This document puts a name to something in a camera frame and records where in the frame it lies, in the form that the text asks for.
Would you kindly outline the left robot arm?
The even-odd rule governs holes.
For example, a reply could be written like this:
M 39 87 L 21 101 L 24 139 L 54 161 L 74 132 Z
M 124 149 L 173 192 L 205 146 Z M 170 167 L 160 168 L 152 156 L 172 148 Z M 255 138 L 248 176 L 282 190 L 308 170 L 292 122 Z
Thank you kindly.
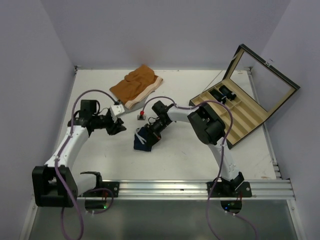
M 78 196 L 89 192 L 92 196 L 103 193 L 100 172 L 83 171 L 75 180 L 72 168 L 85 142 L 95 130 L 106 130 L 110 136 L 126 130 L 119 117 L 125 112 L 120 103 L 111 105 L 106 114 L 100 113 L 97 100 L 81 100 L 80 109 L 72 114 L 66 134 L 52 157 L 43 166 L 32 170 L 35 203 L 39 207 L 71 208 Z

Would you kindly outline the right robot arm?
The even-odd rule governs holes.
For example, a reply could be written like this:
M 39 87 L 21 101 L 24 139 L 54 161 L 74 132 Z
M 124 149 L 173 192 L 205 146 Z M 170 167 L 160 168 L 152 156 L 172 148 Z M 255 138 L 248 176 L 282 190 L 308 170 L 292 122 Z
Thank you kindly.
M 235 196 L 244 182 L 241 171 L 236 166 L 227 144 L 229 133 L 220 116 L 208 103 L 188 109 L 166 106 L 161 101 L 152 106 L 157 115 L 153 123 L 147 123 L 143 129 L 146 133 L 145 143 L 153 147 L 161 139 L 161 132 L 172 122 L 189 123 L 197 138 L 211 150 L 218 166 L 221 183 L 213 187 L 215 191 L 223 191 L 227 196 Z

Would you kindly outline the navy blue underwear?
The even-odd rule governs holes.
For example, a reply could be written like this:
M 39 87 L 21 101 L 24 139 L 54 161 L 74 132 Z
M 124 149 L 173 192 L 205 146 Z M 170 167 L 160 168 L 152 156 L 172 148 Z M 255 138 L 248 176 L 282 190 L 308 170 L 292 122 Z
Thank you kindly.
M 143 152 L 151 152 L 155 144 L 155 138 L 148 127 L 137 128 L 134 133 L 133 149 Z

